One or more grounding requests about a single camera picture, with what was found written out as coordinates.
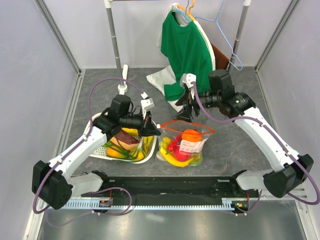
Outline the yellow toy banana bunch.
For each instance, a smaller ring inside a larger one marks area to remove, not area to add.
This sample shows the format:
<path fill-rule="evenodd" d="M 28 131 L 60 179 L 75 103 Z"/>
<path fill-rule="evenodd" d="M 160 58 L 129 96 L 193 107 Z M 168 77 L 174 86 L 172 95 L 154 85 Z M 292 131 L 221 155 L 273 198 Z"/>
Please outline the yellow toy banana bunch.
<path fill-rule="evenodd" d="M 181 168 L 186 167 L 186 166 L 190 165 L 190 163 L 193 161 L 194 158 L 201 155 L 200 153 L 192 154 L 192 155 L 190 155 L 190 158 L 187 161 L 184 161 L 184 162 L 178 161 L 174 157 L 173 151 L 170 152 L 168 150 L 168 145 L 170 144 L 171 141 L 172 140 L 170 138 L 164 137 L 159 144 L 159 152 L 166 159 L 166 161 L 168 163 L 170 163 L 171 165 L 173 165 L 175 167 L 181 167 Z"/>

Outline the orange toy orange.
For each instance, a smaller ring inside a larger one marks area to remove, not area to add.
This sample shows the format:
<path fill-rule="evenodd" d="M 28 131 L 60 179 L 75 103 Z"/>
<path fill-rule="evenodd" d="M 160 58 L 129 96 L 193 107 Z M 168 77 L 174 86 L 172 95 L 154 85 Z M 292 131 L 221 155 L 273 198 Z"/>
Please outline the orange toy orange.
<path fill-rule="evenodd" d="M 202 141 L 202 135 L 195 129 L 186 129 L 182 135 L 181 139 L 188 142 L 200 142 Z"/>

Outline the white toy radish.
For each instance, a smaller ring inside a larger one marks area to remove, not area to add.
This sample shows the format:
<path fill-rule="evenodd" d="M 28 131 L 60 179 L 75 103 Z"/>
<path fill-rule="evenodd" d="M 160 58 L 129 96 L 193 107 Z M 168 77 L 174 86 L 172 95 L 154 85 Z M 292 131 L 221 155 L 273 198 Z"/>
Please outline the white toy radish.
<path fill-rule="evenodd" d="M 167 161 L 159 152 L 156 154 L 156 157 L 157 157 L 160 161 L 164 161 L 164 162 Z"/>

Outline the red toy chili pepper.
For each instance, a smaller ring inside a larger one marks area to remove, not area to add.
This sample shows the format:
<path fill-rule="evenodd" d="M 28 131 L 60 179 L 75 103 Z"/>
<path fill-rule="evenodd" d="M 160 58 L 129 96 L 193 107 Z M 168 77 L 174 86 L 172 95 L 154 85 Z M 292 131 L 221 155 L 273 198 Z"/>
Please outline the red toy chili pepper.
<path fill-rule="evenodd" d="M 182 140 L 182 134 L 179 134 L 179 135 L 175 136 L 175 137 L 172 139 L 172 141 L 170 142 L 170 144 L 168 145 L 167 149 L 168 149 L 170 152 L 172 152 L 172 151 L 174 150 L 174 148 L 179 145 L 179 143 L 181 142 L 181 140 Z"/>

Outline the clear zip top bag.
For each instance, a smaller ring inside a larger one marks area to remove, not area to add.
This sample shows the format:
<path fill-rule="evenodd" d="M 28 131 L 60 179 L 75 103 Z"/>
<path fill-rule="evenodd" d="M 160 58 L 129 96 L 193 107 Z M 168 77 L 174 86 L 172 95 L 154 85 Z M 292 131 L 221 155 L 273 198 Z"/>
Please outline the clear zip top bag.
<path fill-rule="evenodd" d="M 202 141 L 189 142 L 186 140 L 181 140 L 179 145 L 175 148 L 179 148 L 180 151 L 191 153 L 191 155 L 200 153 L 200 155 L 203 156 L 202 151 L 205 142 L 210 138 L 210 136 L 215 133 L 215 131 L 204 124 L 196 122 L 186 122 L 182 120 L 171 120 L 160 125 L 159 130 L 161 132 L 161 135 L 158 137 L 159 150 L 157 153 L 160 153 L 160 142 L 163 138 L 167 137 L 172 140 L 175 136 L 182 134 L 186 129 L 193 129 L 198 131 L 202 135 Z"/>

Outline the green toy cabbage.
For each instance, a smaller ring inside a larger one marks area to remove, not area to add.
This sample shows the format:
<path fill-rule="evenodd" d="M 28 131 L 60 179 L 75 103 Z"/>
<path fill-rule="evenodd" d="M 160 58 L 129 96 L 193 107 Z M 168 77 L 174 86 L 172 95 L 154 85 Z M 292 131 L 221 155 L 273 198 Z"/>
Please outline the green toy cabbage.
<path fill-rule="evenodd" d="M 199 155 L 197 157 L 195 157 L 192 162 L 190 163 L 191 166 L 195 167 L 195 166 L 199 166 L 203 161 L 203 156 Z"/>

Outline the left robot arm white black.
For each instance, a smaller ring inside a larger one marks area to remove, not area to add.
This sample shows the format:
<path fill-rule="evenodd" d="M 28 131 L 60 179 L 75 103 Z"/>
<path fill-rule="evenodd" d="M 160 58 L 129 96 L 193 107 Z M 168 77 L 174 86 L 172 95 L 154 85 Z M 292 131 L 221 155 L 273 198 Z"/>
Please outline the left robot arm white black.
<path fill-rule="evenodd" d="M 31 191 L 35 194 L 33 208 L 37 210 L 37 200 L 41 199 L 55 210 L 61 209 L 70 198 L 94 192 L 99 197 L 106 196 L 110 185 L 99 175 L 89 173 L 83 177 L 73 177 L 75 170 L 99 147 L 109 142 L 122 128 L 136 129 L 141 137 L 159 136 L 161 133 L 152 121 L 151 109 L 154 101 L 142 94 L 141 112 L 130 113 L 131 98 L 118 94 L 110 107 L 96 118 L 91 118 L 89 130 L 60 155 L 48 162 L 38 161 L 33 166 Z"/>

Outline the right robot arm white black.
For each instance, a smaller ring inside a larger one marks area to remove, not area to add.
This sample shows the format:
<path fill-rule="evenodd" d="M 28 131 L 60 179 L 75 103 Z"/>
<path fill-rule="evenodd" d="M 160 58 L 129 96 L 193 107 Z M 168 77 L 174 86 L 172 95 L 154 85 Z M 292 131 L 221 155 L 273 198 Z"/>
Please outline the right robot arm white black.
<path fill-rule="evenodd" d="M 225 123 L 233 122 L 240 127 L 265 155 L 271 168 L 264 171 L 243 171 L 229 184 L 235 197 L 247 190 L 267 190 L 276 198 L 282 198 L 305 182 L 314 160 L 309 154 L 301 155 L 290 147 L 265 120 L 255 102 L 244 92 L 236 92 L 231 75 L 224 69 L 208 75 L 209 90 L 195 91 L 196 76 L 183 74 L 180 86 L 185 89 L 176 102 L 182 110 L 177 120 L 193 122 L 205 109 L 218 108 L 227 116 Z"/>

